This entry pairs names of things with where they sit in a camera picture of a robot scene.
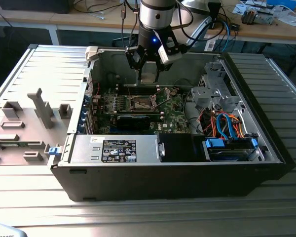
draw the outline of sticker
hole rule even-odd
[[[90,143],[103,143],[105,137],[91,137]]]
[[[0,144],[1,147],[18,147],[18,144]]]
[[[104,140],[102,162],[136,162],[136,140]]]

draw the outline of metal bracket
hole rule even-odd
[[[163,143],[158,144],[158,151],[159,151],[159,158],[162,158],[166,155]]]

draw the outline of table leg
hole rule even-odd
[[[59,32],[57,30],[56,25],[48,25],[47,30],[49,31],[49,35],[53,45],[61,45]]]

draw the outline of wire bundle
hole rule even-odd
[[[206,111],[202,110],[199,118],[197,119],[197,121],[200,123],[198,127],[201,126],[201,121],[204,113],[206,113]],[[225,121],[225,125],[223,129],[221,129],[221,123],[223,123],[223,121]],[[203,133],[205,134],[205,136],[218,137],[218,135],[220,135],[218,138],[227,140],[229,138],[225,134],[225,130],[228,127],[229,135],[231,138],[244,138],[241,128],[241,121],[232,114],[228,114],[224,111],[212,111],[209,122],[210,124],[203,129]]]

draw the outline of black cable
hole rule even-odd
[[[173,83],[173,86],[176,86],[176,82],[180,81],[180,80],[185,80],[186,82],[188,82],[191,86],[193,86],[193,84],[186,78],[179,78],[177,79],[174,83]]]
[[[223,14],[221,14],[221,13],[218,13],[218,14],[223,15],[226,18],[227,25],[228,25],[228,21],[229,21],[229,25],[231,25],[231,20],[229,17],[227,17],[225,9],[222,6],[221,6],[221,9],[223,11]]]
[[[111,8],[114,8],[114,7],[118,7],[118,6],[122,6],[122,5],[123,5],[123,4],[121,3],[121,4],[118,4],[118,5],[110,6],[110,7],[107,7],[107,8],[105,8],[105,9],[101,9],[101,10],[97,10],[97,11],[80,11],[80,10],[78,10],[78,9],[76,8],[76,5],[77,5],[77,3],[81,2],[81,1],[83,1],[83,0],[79,0],[79,1],[77,1],[76,3],[74,3],[74,9],[75,9],[76,11],[78,11],[78,12],[82,12],[82,13],[96,13],[96,12],[105,11],[105,10],[108,10],[108,9],[111,9]]]
[[[135,11],[135,9],[132,8],[132,6],[129,4],[128,0],[124,0],[124,2],[127,4],[127,6],[129,7],[129,9],[131,9],[132,11]]]
[[[88,7],[87,7],[87,11],[89,11],[90,8],[92,8],[92,7],[105,5],[105,4],[109,3],[109,1],[110,1],[110,0],[107,0],[105,3],[93,4],[93,5],[91,5],[91,6],[88,6]]]
[[[123,48],[125,48],[125,42],[124,42],[124,20],[126,18],[126,3],[124,1],[124,9],[122,9],[122,12],[121,12],[121,17],[122,17],[122,43],[123,43]]]
[[[0,16],[2,17],[2,19],[10,26],[14,29],[14,27],[10,24],[10,22],[7,21],[7,19],[2,16],[2,14],[0,13]],[[26,43],[26,44],[30,44],[18,31],[16,31],[16,33],[18,33],[18,35],[22,38],[22,40]]]
[[[182,6],[182,7],[183,7],[183,8],[189,13],[189,15],[190,15],[190,17],[191,17],[190,22],[187,23],[187,24],[182,24],[182,17],[181,17],[181,8],[180,8],[180,6]],[[190,9],[188,9],[186,6],[184,6],[184,5],[183,5],[181,2],[179,2],[179,1],[177,1],[177,7],[178,7],[178,14],[179,14],[180,24],[179,24],[178,26],[173,26],[173,27],[171,27],[172,30],[183,29],[183,28],[185,28],[185,27],[188,27],[188,26],[190,26],[190,25],[193,23],[193,21],[194,21],[194,16],[193,16],[192,12],[190,11]]]
[[[198,38],[203,34],[203,32],[204,32],[209,26],[211,26],[213,23],[221,23],[221,24],[222,24],[222,28],[221,28],[221,30],[220,30],[216,35],[214,35],[213,37],[210,37],[210,38],[207,38],[207,39],[200,39],[200,40],[198,40]],[[210,23],[208,23],[208,24],[207,24],[207,25],[206,25],[206,26],[200,31],[200,33],[198,33],[198,35],[197,35],[197,37],[194,39],[194,41],[188,46],[188,50],[190,50],[190,49],[193,47],[193,45],[194,45],[197,41],[200,42],[200,41],[208,41],[208,40],[211,40],[211,39],[213,39],[213,38],[219,36],[223,30],[224,30],[224,23],[223,23],[223,21],[221,21],[221,20],[214,20],[214,21],[211,21]]]
[[[235,32],[235,36],[228,42],[228,44],[227,44],[227,46],[226,47],[228,47],[228,45],[233,41],[233,44],[232,44],[232,47],[235,45],[235,43],[236,43],[236,37],[237,37],[237,35],[238,35],[238,32],[237,31],[234,31]],[[217,46],[213,49],[213,52],[215,52],[216,51],[216,49],[219,47],[219,51],[221,50],[221,43],[222,43],[222,41],[223,41],[223,38],[226,36],[226,34],[224,34],[224,36],[222,37],[222,39],[221,39],[221,41],[219,42],[219,44],[217,44]]]
[[[138,3],[137,3],[137,0],[135,0],[135,4],[136,4],[136,9],[134,9],[134,11],[138,11]],[[138,22],[138,13],[135,13],[136,14],[136,20],[135,20],[135,24],[132,28],[132,31],[130,32],[130,35],[129,35],[129,40],[128,40],[128,46],[130,46],[130,43],[131,43],[131,39],[133,37],[133,32],[134,32],[134,29],[137,25],[137,22]]]
[[[180,24],[182,24],[182,15],[181,15],[181,10],[180,10],[180,5],[179,5],[179,4],[178,4],[178,13],[179,13],[179,22],[180,22]],[[211,24],[216,23],[216,22],[219,22],[219,23],[222,24],[222,29],[219,31],[218,34],[216,34],[215,36],[210,37],[210,38],[208,38],[208,39],[198,39],[198,38],[202,35],[202,33],[205,31],[205,29],[206,29],[207,27],[209,27]],[[184,30],[183,28],[181,28],[181,30],[182,30],[183,34],[184,34],[187,38],[189,38],[190,40],[193,40],[193,42],[188,46],[188,49],[191,49],[192,46],[193,46],[196,42],[208,41],[208,40],[211,40],[211,39],[217,37],[218,35],[220,35],[221,32],[224,30],[224,24],[223,24],[223,22],[220,21],[220,20],[214,20],[214,21],[211,21],[210,23],[208,23],[208,24],[207,24],[207,25],[206,25],[206,26],[200,31],[200,33],[197,35],[196,38],[193,38],[193,37],[189,36],[189,35],[185,32],[185,30]]]

